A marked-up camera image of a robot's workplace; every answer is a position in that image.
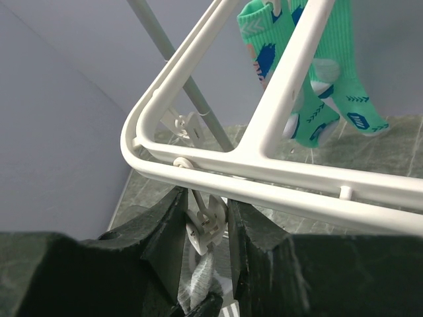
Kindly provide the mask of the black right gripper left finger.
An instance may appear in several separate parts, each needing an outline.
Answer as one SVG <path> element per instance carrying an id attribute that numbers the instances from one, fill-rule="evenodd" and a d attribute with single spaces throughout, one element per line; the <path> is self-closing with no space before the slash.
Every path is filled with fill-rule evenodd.
<path id="1" fill-rule="evenodd" d="M 168 316 L 177 303 L 187 208 L 187 189 L 175 187 L 96 240 L 30 235 L 36 261 L 19 314 Z"/>

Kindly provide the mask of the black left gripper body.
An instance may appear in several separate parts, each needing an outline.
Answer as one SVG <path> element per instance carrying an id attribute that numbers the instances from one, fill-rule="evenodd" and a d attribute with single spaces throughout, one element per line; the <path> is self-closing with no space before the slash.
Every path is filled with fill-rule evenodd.
<path id="1" fill-rule="evenodd" d="M 207 297 L 187 317 L 218 317 L 221 312 L 223 298 L 216 293 L 209 293 Z"/>

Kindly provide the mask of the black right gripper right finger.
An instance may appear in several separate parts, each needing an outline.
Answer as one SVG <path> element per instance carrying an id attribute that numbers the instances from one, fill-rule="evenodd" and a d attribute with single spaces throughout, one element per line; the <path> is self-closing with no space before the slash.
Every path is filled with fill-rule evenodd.
<path id="1" fill-rule="evenodd" d="M 241 316 L 421 316 L 422 239 L 291 234 L 228 202 L 233 296 Z"/>

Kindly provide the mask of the grey striped sock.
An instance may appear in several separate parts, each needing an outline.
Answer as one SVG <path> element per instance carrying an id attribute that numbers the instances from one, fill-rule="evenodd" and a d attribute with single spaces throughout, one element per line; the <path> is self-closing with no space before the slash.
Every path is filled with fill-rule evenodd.
<path id="1" fill-rule="evenodd" d="M 184 251 L 177 300 L 187 314 L 215 293 L 223 299 L 220 316 L 239 316 L 239 305 L 233 298 L 229 251 L 212 251 L 201 256 L 189 247 Z"/>

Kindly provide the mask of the white clip sock hanger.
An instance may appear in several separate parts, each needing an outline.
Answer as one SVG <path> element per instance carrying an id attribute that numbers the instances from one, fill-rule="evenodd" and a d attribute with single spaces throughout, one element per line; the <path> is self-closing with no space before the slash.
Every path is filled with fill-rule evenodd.
<path id="1" fill-rule="evenodd" d="M 226 153 L 156 143 L 168 153 L 122 155 L 154 180 L 355 230 L 422 234 L 421 179 L 274 160 L 277 143 L 268 154 L 240 143 Z"/>

